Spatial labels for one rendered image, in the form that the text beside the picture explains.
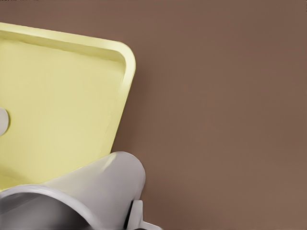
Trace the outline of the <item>white IKEA cup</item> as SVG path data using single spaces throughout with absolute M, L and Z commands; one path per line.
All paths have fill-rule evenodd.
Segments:
M 143 219 L 129 228 L 145 184 L 142 163 L 114 152 L 42 184 L 0 192 L 0 230 L 163 230 Z
M 10 116 L 6 109 L 0 107 L 0 136 L 6 133 L 10 125 Z

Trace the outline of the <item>pale yellow rectangular tray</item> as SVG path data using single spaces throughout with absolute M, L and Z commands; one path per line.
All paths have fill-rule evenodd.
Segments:
M 0 191 L 108 155 L 135 70 L 122 42 L 0 23 Z

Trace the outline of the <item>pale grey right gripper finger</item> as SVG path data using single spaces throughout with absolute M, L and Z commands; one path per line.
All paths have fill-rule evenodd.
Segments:
M 143 228 L 143 202 L 141 200 L 134 200 L 132 203 L 129 228 Z

